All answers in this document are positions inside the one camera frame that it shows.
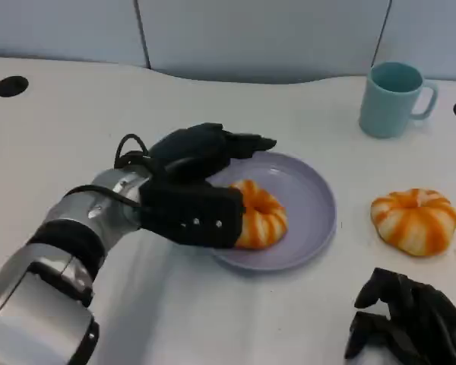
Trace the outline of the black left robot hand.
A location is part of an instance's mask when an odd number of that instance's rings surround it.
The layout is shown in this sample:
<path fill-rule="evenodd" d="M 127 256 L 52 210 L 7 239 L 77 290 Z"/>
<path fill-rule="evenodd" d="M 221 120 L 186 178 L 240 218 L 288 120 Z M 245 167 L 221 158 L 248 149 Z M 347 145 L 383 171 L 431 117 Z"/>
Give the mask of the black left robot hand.
<path fill-rule="evenodd" d="M 233 159 L 249 159 L 276 143 L 261 135 L 228 132 L 221 124 L 202 123 L 170 133 L 150 148 L 149 156 L 164 168 L 170 182 L 189 185 L 219 173 Z"/>

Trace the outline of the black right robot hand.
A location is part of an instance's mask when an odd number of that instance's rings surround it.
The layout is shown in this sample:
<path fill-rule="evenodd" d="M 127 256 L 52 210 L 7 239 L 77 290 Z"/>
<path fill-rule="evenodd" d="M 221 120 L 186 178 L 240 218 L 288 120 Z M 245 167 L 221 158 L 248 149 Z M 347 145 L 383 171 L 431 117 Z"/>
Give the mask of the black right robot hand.
<path fill-rule="evenodd" d="M 354 307 L 345 359 L 370 344 L 402 364 L 456 364 L 456 307 L 432 285 L 375 268 Z"/>

